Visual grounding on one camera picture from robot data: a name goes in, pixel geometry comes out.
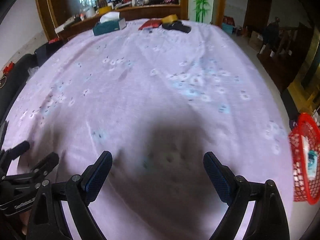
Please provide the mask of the person's left hand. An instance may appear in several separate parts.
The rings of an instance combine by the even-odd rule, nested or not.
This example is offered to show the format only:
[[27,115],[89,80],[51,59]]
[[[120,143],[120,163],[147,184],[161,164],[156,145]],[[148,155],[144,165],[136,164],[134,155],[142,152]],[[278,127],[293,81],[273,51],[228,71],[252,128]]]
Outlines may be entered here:
[[21,222],[23,224],[22,233],[25,236],[27,235],[27,227],[28,227],[28,223],[29,223],[30,214],[31,214],[30,210],[20,214],[20,219],[21,219]]

